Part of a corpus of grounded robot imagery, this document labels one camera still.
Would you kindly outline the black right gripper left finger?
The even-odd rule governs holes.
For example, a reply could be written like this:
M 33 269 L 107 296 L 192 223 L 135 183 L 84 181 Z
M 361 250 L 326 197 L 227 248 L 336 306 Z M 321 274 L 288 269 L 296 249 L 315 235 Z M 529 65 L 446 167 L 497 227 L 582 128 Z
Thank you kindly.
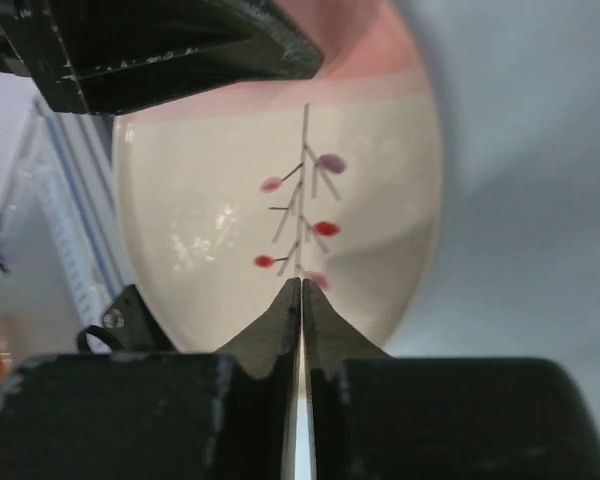
M 0 384 L 0 479 L 290 479 L 301 282 L 213 353 L 42 355 Z

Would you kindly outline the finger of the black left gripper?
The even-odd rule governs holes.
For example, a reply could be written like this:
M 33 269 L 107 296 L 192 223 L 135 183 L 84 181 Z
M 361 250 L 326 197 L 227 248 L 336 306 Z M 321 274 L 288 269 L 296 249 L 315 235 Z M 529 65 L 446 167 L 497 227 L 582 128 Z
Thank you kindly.
M 123 115 L 239 82 L 305 80 L 324 55 L 273 1 L 0 1 L 0 72 L 55 112 Z

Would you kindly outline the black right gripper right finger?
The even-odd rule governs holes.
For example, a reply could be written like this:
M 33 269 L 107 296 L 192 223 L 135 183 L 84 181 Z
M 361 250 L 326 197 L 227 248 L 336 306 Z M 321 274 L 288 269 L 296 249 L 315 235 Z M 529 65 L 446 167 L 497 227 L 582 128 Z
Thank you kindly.
M 540 358 L 398 358 L 302 284 L 317 479 L 600 479 L 600 436 Z

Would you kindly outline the pink beige leaf plate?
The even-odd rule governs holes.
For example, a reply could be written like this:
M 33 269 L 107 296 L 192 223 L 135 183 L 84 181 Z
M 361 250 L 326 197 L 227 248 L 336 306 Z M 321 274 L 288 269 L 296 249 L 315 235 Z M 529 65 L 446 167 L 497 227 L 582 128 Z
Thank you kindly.
M 396 3 L 284 8 L 324 52 L 315 78 L 240 83 L 115 123 L 124 245 L 182 351 L 223 345 L 294 276 L 383 342 L 430 263 L 442 138 Z

